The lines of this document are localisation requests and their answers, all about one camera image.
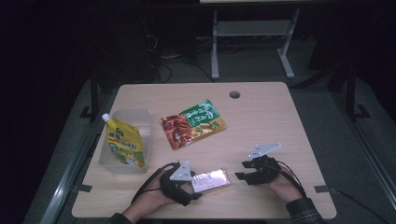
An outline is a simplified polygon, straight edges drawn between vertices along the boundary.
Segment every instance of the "wearable hand device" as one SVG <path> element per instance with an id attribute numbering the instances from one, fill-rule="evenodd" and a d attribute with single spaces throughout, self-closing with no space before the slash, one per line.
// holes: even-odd
<path id="1" fill-rule="evenodd" d="M 274 158 L 268 157 L 266 153 L 280 147 L 280 144 L 271 144 L 265 146 L 256 146 L 255 150 L 250 153 L 249 157 L 251 161 L 243 161 L 242 165 L 245 168 L 255 168 L 256 172 L 245 174 L 235 173 L 236 177 L 240 180 L 245 180 L 249 185 L 259 185 L 271 183 L 279 175 L 285 176 L 291 184 L 300 191 L 303 197 L 306 198 L 305 190 L 301 185 L 300 181 L 297 183 L 296 180 L 286 172 L 282 171 L 279 166 L 279 161 Z"/>
<path id="2" fill-rule="evenodd" d="M 145 192 L 146 186 L 158 174 L 160 174 L 165 168 L 169 166 L 172 166 L 173 168 L 167 170 L 160 177 L 160 190 L 166 197 L 172 199 L 177 203 L 187 206 L 191 202 L 191 200 L 197 200 L 199 197 L 202 196 L 202 194 L 200 193 L 189 194 L 187 191 L 181 188 L 183 184 L 190 182 L 191 177 L 195 175 L 194 171 L 190 171 L 188 162 L 186 161 L 183 165 L 180 165 L 180 162 L 171 162 L 158 169 L 148 180 L 146 180 L 142 187 L 140 187 L 140 189 L 137 191 L 131 203 L 133 203 L 137 199 L 137 197 L 139 197 L 139 195 Z"/>

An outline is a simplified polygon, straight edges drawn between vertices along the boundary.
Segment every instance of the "person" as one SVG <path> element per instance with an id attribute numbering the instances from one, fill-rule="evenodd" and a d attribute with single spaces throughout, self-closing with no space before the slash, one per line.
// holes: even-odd
<path id="1" fill-rule="evenodd" d="M 281 166 L 281 170 L 291 175 L 291 171 Z M 145 188 L 160 188 L 160 177 L 165 171 L 157 175 Z M 293 224 L 320 224 L 325 223 L 310 198 L 304 198 L 297 188 L 283 175 L 267 184 L 256 185 L 257 188 L 271 190 L 280 200 L 286 203 Z M 155 212 L 160 207 L 175 203 L 167 198 L 160 190 L 145 191 L 126 208 L 121 214 L 114 214 L 106 224 L 135 224 L 140 218 Z"/>

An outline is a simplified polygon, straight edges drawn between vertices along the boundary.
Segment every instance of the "plastic container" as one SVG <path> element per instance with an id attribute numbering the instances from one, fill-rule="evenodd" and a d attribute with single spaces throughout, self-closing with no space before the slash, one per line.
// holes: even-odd
<path id="1" fill-rule="evenodd" d="M 145 173 L 149 167 L 153 116 L 149 114 L 147 109 L 125 108 L 117 110 L 114 113 L 110 113 L 110 117 L 134 125 L 139 129 L 143 142 L 143 157 L 145 159 L 145 166 L 140 168 L 134 164 L 124 164 L 119 161 L 111 152 L 107 143 L 107 139 L 105 139 L 102 145 L 99 163 L 105 166 L 105 168 L 107 168 L 107 170 L 113 175 Z"/>

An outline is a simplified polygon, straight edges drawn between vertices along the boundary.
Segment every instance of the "sleeve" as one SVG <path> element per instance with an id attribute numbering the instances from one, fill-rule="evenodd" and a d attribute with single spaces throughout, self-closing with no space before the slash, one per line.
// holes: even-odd
<path id="1" fill-rule="evenodd" d="M 106 224 L 133 224 L 128 218 L 120 213 L 114 214 Z"/>
<path id="2" fill-rule="evenodd" d="M 293 224 L 325 223 L 310 198 L 302 198 L 286 204 Z"/>

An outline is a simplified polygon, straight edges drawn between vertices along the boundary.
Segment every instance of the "yellow spout pouch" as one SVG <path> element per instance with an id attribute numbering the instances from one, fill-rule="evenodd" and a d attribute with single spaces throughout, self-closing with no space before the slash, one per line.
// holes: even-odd
<path id="1" fill-rule="evenodd" d="M 121 120 L 102 116 L 106 122 L 106 139 L 111 152 L 125 164 L 145 166 L 143 143 L 139 129 Z"/>

